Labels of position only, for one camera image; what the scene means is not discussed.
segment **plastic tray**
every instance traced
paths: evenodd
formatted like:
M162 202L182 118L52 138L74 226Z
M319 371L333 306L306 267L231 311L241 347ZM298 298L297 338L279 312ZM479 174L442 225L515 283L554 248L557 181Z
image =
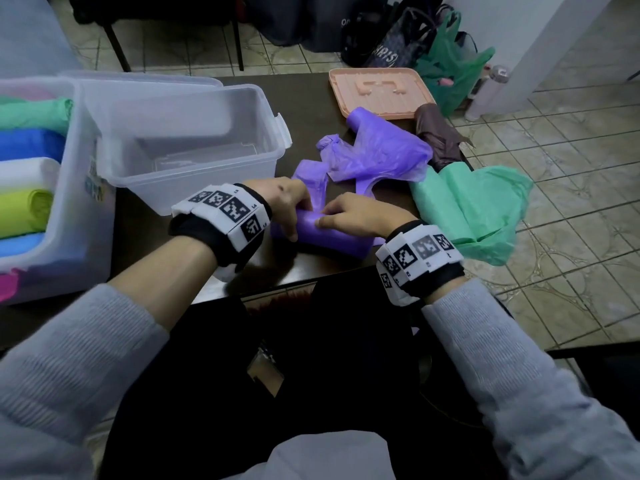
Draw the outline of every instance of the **plastic tray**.
M405 120L422 104L435 103L418 72L409 68L332 69L329 81L345 118L362 106L386 120Z

